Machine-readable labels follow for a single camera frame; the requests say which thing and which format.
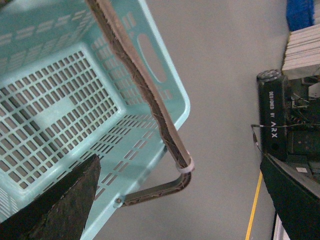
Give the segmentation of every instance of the black machine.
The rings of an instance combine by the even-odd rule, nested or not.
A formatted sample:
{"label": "black machine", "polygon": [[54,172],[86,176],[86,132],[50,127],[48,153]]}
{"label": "black machine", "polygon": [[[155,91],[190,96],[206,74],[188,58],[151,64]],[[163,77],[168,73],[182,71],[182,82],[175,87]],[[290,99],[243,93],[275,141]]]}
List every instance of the black machine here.
{"label": "black machine", "polygon": [[278,70],[257,76],[261,145],[264,153],[309,177],[320,174],[320,98],[308,96],[308,85]]}
{"label": "black machine", "polygon": [[291,240],[320,239],[320,98],[278,70],[257,81],[266,188]]}

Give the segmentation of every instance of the metal handle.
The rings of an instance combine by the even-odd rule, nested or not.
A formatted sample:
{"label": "metal handle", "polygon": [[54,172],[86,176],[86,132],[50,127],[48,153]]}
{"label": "metal handle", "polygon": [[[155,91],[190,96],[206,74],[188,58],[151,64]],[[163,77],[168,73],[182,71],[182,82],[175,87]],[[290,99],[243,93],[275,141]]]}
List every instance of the metal handle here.
{"label": "metal handle", "polygon": [[[159,126],[161,138],[177,167],[180,169],[187,168],[192,163],[191,156],[182,143],[153,79],[132,44],[131,38],[119,20],[110,0],[86,0],[86,2],[102,30],[104,38],[109,42],[112,52],[122,61],[144,101],[148,103]],[[188,173],[181,174],[175,181],[128,194],[125,196],[123,206],[131,206],[181,191],[189,184],[191,171],[192,169],[188,170]],[[122,200],[118,198],[116,202],[120,204]]]}

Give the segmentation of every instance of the stacked paper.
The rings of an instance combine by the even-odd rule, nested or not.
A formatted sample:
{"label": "stacked paper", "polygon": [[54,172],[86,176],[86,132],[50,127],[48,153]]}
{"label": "stacked paper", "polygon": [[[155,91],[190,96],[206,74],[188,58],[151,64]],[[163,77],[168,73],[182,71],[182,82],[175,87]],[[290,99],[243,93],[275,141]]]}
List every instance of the stacked paper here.
{"label": "stacked paper", "polygon": [[291,32],[282,72],[289,79],[320,74],[320,24]]}

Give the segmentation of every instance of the white cable tie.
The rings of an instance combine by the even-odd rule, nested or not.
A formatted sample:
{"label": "white cable tie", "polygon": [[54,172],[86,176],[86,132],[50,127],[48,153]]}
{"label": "white cable tie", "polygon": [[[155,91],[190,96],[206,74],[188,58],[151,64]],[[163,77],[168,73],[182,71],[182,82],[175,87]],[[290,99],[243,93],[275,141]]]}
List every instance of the white cable tie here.
{"label": "white cable tie", "polygon": [[193,160],[193,158],[190,158],[190,164],[185,167],[185,168],[179,168],[179,166],[176,164],[176,169],[178,170],[179,173],[181,174],[188,174],[191,173],[194,169],[195,169],[195,162]]}

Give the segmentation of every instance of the blue container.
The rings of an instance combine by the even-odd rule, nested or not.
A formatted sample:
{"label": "blue container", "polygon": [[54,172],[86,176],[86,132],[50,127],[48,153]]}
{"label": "blue container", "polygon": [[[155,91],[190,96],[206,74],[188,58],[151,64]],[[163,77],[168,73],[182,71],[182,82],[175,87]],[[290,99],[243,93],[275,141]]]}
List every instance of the blue container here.
{"label": "blue container", "polygon": [[[112,5],[179,128],[190,102],[148,6]],[[97,154],[93,239],[164,155],[158,125],[85,1],[15,0],[0,22],[0,222]]]}
{"label": "blue container", "polygon": [[297,31],[314,25],[313,0],[287,0],[286,20],[290,31]]}

